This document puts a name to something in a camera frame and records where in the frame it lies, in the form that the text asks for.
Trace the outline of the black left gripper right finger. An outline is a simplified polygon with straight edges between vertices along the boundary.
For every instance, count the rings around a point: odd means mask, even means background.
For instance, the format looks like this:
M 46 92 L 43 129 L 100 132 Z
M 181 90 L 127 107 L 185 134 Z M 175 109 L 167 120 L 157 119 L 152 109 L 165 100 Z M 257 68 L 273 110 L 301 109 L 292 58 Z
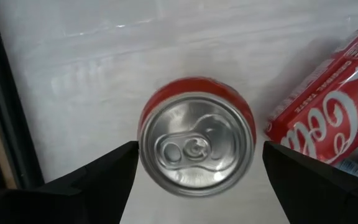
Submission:
M 358 224 L 358 177 L 271 141 L 262 159 L 290 224 Z

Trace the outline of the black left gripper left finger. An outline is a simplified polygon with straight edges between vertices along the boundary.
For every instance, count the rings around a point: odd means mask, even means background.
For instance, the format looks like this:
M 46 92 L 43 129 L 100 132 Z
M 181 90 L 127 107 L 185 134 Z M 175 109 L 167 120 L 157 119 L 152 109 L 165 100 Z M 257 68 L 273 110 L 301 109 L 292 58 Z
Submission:
M 129 141 L 36 189 L 2 189 L 0 224 L 119 224 L 138 160 Z

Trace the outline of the dented red Coca-Cola can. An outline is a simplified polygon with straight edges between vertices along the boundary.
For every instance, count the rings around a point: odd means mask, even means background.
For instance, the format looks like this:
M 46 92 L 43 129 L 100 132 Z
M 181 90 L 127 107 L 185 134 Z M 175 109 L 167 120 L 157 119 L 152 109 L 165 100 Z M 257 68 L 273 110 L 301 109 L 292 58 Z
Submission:
M 264 133 L 327 164 L 358 147 L 358 29 L 270 113 Z

